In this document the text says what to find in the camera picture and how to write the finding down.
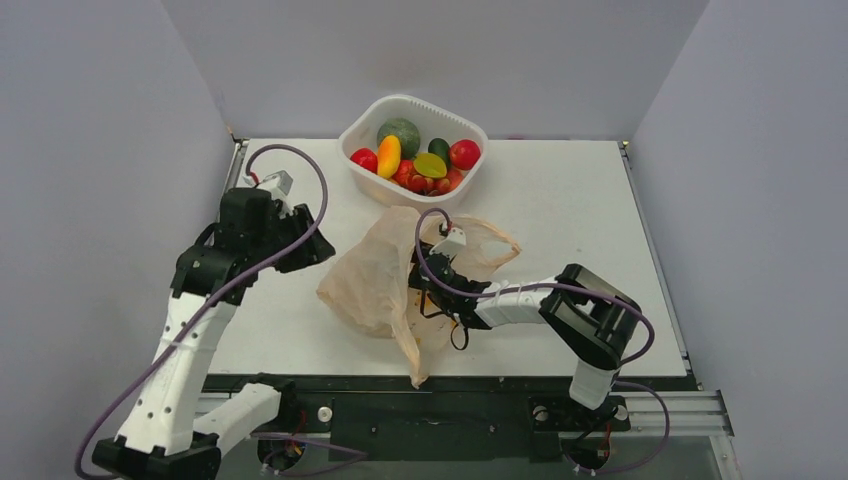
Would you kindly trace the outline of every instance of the plastic bag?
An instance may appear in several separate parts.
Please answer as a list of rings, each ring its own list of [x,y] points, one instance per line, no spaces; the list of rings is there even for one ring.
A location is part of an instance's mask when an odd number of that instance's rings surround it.
[[[318,285],[318,298],[344,322],[366,334],[394,337],[410,365],[412,385],[427,379],[438,352],[450,341],[453,320],[426,319],[418,310],[420,294],[407,286],[420,214],[411,207],[391,207],[359,244],[345,253]],[[452,222],[466,234],[467,246],[453,261],[457,273],[484,281],[520,252],[505,232],[476,218]],[[439,216],[425,220],[421,240],[438,243]],[[428,304],[426,313],[434,307]]]

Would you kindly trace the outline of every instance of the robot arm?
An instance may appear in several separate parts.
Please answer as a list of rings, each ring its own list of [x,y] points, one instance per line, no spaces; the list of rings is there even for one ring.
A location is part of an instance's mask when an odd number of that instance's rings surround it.
[[[456,290],[484,296],[460,296],[436,285],[422,275],[414,254],[410,287],[421,290],[439,307],[439,313],[453,318],[463,328],[490,330],[516,323],[549,325],[578,357],[569,395],[590,410],[599,408],[621,370],[624,349],[638,323],[636,317],[621,306],[579,293],[552,288],[522,290],[517,284],[469,280],[451,268],[451,261],[465,246],[464,232],[447,226],[440,232],[444,240],[432,246],[422,245],[430,271]],[[602,292],[641,311],[636,302],[581,265],[568,265],[561,274],[541,283]]]
[[[175,348],[147,380],[115,438],[101,440],[93,462],[127,479],[213,479],[221,457],[256,427],[273,420],[283,391],[247,383],[214,411],[195,419],[197,402],[224,329],[258,278],[230,290],[179,343],[177,334],[207,297],[228,281],[301,237],[314,223],[309,208],[287,202],[292,179],[286,172],[266,177],[255,188],[227,191],[219,220],[177,260],[168,315],[154,358]],[[319,264],[335,250],[316,231],[274,267],[287,273]]]

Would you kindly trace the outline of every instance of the gray wall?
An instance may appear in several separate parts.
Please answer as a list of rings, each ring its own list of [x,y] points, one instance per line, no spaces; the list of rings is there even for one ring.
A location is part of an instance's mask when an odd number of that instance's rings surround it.
[[[72,477],[85,429],[152,359],[231,152],[157,0],[0,0],[4,479]]]
[[[713,0],[634,171],[746,478],[845,478],[848,3]]]
[[[707,0],[164,0],[236,135],[409,93],[491,137],[630,138]]]

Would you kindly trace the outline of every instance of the white tabletop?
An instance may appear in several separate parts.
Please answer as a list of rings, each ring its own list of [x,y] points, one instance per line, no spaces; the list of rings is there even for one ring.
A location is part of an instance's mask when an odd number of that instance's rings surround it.
[[[330,199],[321,232],[337,256],[358,243],[385,207],[360,193],[335,140],[253,139],[247,156],[269,143],[303,149],[327,177]],[[653,348],[627,365],[626,376],[683,376],[685,367],[615,142],[491,141],[489,157],[456,212],[492,222],[522,253],[494,280],[529,282],[580,263],[636,300],[656,329]],[[270,151],[254,170],[260,177],[285,169],[294,178],[293,204],[313,215],[321,196],[315,174],[294,154]],[[345,326],[315,295],[334,259],[282,275],[260,274],[224,332],[210,373],[407,375],[406,358],[392,339],[366,337]],[[468,349],[449,345],[432,375],[567,376],[576,357],[547,326],[512,325],[471,331]],[[638,327],[628,352],[647,334]]]

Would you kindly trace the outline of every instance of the red tomato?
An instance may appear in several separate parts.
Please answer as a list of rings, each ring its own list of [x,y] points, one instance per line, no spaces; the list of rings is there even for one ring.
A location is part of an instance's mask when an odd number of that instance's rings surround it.
[[[451,165],[460,170],[471,170],[480,160],[480,147],[473,140],[460,140],[450,150]]]
[[[350,159],[353,163],[359,165],[365,170],[368,170],[371,173],[377,173],[377,154],[372,152],[371,149],[360,148],[353,152]]]
[[[412,165],[412,160],[401,160],[398,166],[398,171],[392,176],[394,181],[398,182],[403,188],[409,188],[409,177],[415,173],[415,168]]]

